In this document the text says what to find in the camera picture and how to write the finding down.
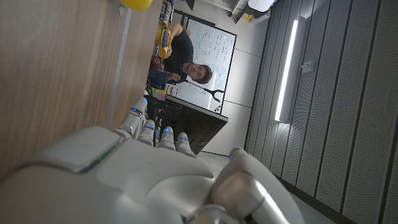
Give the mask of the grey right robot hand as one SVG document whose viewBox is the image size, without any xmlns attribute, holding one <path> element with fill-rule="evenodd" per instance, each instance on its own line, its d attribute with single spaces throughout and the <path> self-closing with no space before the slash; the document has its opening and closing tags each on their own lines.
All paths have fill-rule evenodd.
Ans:
<svg viewBox="0 0 398 224">
<path fill-rule="evenodd" d="M 214 176 L 185 133 L 152 142 L 140 98 L 115 130 L 90 127 L 1 181 L 2 223 L 302 223 L 295 200 L 240 147 Z"/>
</svg>

